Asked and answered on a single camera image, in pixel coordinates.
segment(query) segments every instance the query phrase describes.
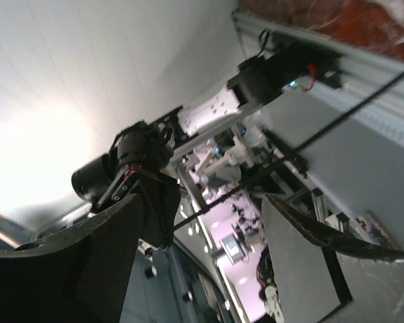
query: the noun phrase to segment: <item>red wire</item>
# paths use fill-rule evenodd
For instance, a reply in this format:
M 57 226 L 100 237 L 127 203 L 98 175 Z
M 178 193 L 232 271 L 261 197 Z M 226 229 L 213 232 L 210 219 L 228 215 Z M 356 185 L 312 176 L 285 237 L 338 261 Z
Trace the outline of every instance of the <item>red wire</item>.
M 311 84 L 309 87 L 305 87 L 303 89 L 304 92 L 311 91 L 311 89 L 314 87 L 316 83 L 316 67 L 314 66 L 314 64 L 308 64 L 307 69 L 310 72 Z
M 130 166 L 130 170 L 128 170 L 127 173 L 124 175 L 124 180 L 129 178 L 129 176 L 133 173 L 134 170 L 135 170 L 135 165 Z

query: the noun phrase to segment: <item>fluorescent light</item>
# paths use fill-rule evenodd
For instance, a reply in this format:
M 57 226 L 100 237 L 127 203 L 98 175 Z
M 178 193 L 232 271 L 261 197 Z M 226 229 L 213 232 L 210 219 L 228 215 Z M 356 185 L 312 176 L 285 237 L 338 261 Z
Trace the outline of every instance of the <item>fluorescent light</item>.
M 184 217 L 185 219 L 187 218 L 187 215 L 186 215 L 186 213 L 184 213 L 184 211 L 181 211 L 181 210 L 180 210 L 180 214 L 181 214 L 181 216 Z
M 201 217 L 198 217 L 198 218 L 197 218 L 197 221 L 199 222 L 199 225 L 200 225 L 201 228 L 202 228 L 202 232 L 203 232 L 203 235 L 205 236 L 205 239 L 207 240 L 209 249 L 212 249 L 212 248 L 213 248 L 213 242 L 212 242 L 211 239 L 209 238 L 209 234 L 208 234 L 207 228 L 206 228 L 205 225 L 203 224 Z
M 218 271 L 220 272 L 220 275 L 222 276 L 223 281 L 226 284 L 226 289 L 228 290 L 229 295 L 232 298 L 232 302 L 234 303 L 236 311 L 240 316 L 241 322 L 242 323 L 246 322 L 246 320 L 244 319 L 244 312 L 242 311 L 242 308 L 239 306 L 238 300 L 235 297 L 235 293 L 232 290 L 232 286 L 230 286 L 229 279 L 227 278 L 226 273 L 224 272 L 222 267 L 218 267 Z

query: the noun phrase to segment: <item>screen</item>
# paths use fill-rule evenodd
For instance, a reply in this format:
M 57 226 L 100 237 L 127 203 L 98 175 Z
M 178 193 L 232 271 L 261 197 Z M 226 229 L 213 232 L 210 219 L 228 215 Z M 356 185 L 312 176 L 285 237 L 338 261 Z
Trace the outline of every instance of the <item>screen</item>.
M 242 250 L 238 240 L 235 238 L 235 235 L 231 234 L 224 237 L 222 240 L 220 240 L 220 244 L 222 245 L 232 264 L 236 264 L 238 261 L 245 258 L 246 254 Z

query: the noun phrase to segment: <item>red object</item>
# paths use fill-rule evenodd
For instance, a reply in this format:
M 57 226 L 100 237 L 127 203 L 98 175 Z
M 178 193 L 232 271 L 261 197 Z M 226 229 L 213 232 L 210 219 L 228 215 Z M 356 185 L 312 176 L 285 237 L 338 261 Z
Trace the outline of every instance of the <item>red object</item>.
M 240 9 L 404 60 L 404 28 L 382 6 L 366 0 L 240 0 Z
M 309 87 L 305 87 L 303 89 L 304 92 L 311 91 L 311 89 L 314 87 L 314 84 L 316 83 L 316 67 L 313 64 L 309 64 L 307 68 L 310 71 L 311 84 Z
M 127 173 L 124 175 L 124 180 L 129 178 L 129 176 L 135 171 L 135 165 L 130 166 L 130 170 L 127 171 Z

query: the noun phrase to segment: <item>metal rod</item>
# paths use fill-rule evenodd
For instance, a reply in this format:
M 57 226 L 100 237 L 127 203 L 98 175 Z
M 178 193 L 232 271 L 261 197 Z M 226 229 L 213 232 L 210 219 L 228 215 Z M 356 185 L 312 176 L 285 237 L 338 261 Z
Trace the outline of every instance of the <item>metal rod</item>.
M 332 131 L 334 128 L 338 127 L 341 125 L 343 122 L 345 122 L 350 116 L 361 110 L 363 107 L 365 107 L 368 103 L 376 99 L 377 97 L 381 96 L 383 93 L 391 89 L 395 84 L 400 82 L 402 79 L 404 79 L 404 71 L 401 72 L 398 76 L 396 76 L 394 79 L 389 81 L 386 85 L 382 86 L 380 89 L 375 91 L 373 94 L 368 96 L 365 100 L 361 101 L 359 104 L 348 110 L 347 112 L 344 112 L 342 115 L 340 115 L 338 118 L 336 118 L 334 121 L 330 122 L 327 126 L 323 127 L 321 130 L 317 131 L 313 136 L 305 140 L 305 142 L 301 143 L 297 148 L 293 149 L 291 153 L 285 155 L 284 157 L 278 159 L 277 161 L 269 164 L 262 172 L 254 175 L 251 178 L 248 178 L 246 180 L 243 180 L 240 182 L 240 184 L 232 189 L 231 191 L 227 192 L 226 194 L 222 195 L 220 198 L 215 200 L 214 202 L 210 203 L 207 205 L 205 208 L 202 208 L 199 212 L 196 212 L 195 214 L 191 215 L 184 221 L 181 221 L 180 223 L 176 224 L 174 226 L 174 230 L 177 230 L 181 228 L 182 226 L 190 223 L 194 219 L 196 219 L 200 215 L 204 215 L 209 212 L 210 209 L 215 207 L 216 205 L 219 205 L 220 203 L 223 203 L 226 201 L 228 198 L 230 198 L 232 195 L 236 194 L 240 190 L 245 189 L 249 184 L 255 183 L 257 180 L 260 180 L 263 176 L 268 176 L 270 175 L 279 165 L 281 165 L 283 162 L 289 160 L 289 158 L 294 157 L 297 153 L 300 153 L 302 150 L 306 149 L 310 145 L 312 145 L 315 141 L 318 141 L 320 138 L 325 136 L 327 133 Z
M 294 200 L 300 198 L 302 195 L 305 195 L 307 193 L 308 193 L 307 189 L 301 188 L 299 191 L 295 192 L 294 194 L 287 196 L 284 199 L 284 202 L 286 202 L 286 203 L 293 202 Z
M 12 248 L 18 248 L 19 246 L 21 246 L 19 242 L 4 234 L 2 231 L 0 231 L 0 240 L 6 243 L 8 246 L 11 246 Z

